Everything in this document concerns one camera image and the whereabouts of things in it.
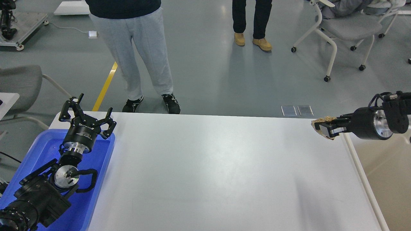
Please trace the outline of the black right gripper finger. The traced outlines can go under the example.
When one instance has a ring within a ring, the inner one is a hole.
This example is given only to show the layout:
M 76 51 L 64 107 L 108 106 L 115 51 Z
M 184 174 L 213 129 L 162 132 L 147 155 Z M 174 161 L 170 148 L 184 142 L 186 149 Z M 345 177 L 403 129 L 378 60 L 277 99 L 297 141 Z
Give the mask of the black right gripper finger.
M 326 122 L 330 124 L 344 124 L 344 123 L 349 123 L 351 122 L 351 118 L 353 116 L 353 113 L 350 114 L 343 114 L 338 117 L 326 117 Z
M 346 127 L 338 127 L 335 124 L 320 124 L 319 130 L 325 138 L 335 138 L 340 133 L 349 133 Z

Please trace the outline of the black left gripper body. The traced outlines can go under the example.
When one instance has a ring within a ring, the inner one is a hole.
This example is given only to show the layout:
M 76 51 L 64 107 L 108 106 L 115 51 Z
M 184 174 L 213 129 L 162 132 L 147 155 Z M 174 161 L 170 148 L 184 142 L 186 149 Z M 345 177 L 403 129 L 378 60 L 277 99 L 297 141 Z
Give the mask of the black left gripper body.
M 75 117 L 72 119 L 71 127 L 63 140 L 63 146 L 68 149 L 80 146 L 83 148 L 82 153 L 90 153 L 100 132 L 101 128 L 97 124 L 96 118 Z

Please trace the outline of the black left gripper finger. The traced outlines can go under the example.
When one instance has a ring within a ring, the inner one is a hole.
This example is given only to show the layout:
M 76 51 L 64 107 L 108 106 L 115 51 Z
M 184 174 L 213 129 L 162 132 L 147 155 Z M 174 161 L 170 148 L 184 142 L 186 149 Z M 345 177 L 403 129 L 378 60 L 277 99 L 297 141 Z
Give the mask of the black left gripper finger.
M 112 135 L 117 125 L 116 121 L 114 121 L 111 117 L 112 111 L 113 107 L 110 107 L 107 111 L 106 117 L 96 121 L 96 133 L 99 134 L 104 140 Z M 102 130 L 101 126 L 105 124 L 108 125 L 108 128 L 106 130 Z
M 60 113 L 59 121 L 60 122 L 72 122 L 71 115 L 69 114 L 69 108 L 74 112 L 74 117 L 79 117 L 81 120 L 85 120 L 85 114 L 80 107 L 80 102 L 84 94 L 80 94 L 78 98 L 71 97 L 63 104 L 63 108 Z

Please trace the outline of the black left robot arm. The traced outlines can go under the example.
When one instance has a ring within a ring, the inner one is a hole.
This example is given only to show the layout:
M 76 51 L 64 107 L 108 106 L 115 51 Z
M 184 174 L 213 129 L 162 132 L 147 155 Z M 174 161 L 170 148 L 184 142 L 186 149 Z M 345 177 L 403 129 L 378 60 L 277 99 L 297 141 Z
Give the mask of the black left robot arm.
M 2 231 L 35 231 L 38 224 L 50 226 L 71 203 L 73 193 L 87 193 L 94 189 L 98 171 L 93 168 L 79 170 L 83 155 L 90 153 L 100 135 L 109 138 L 116 126 L 109 108 L 103 119 L 84 114 L 79 98 L 67 100 L 60 113 L 59 121 L 70 122 L 70 128 L 59 147 L 60 158 L 53 159 L 19 183 L 16 199 L 1 210 Z

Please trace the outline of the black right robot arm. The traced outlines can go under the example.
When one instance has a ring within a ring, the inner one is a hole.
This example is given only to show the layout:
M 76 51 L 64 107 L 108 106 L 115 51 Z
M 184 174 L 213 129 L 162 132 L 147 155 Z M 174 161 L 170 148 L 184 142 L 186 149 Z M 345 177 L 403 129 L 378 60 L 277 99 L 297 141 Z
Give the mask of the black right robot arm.
M 341 133 L 354 133 L 364 140 L 388 140 L 394 133 L 405 133 L 410 125 L 409 92 L 383 92 L 374 95 L 367 107 L 339 117 L 324 117 L 311 122 L 314 130 L 333 140 Z

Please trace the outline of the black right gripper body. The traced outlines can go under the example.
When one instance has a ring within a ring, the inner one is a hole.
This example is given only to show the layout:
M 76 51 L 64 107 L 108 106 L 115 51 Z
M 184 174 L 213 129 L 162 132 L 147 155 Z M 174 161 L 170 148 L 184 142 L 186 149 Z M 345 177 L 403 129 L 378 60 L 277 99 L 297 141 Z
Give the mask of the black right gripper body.
M 365 140 L 387 140 L 393 135 L 385 112 L 368 107 L 359 108 L 352 113 L 347 131 Z

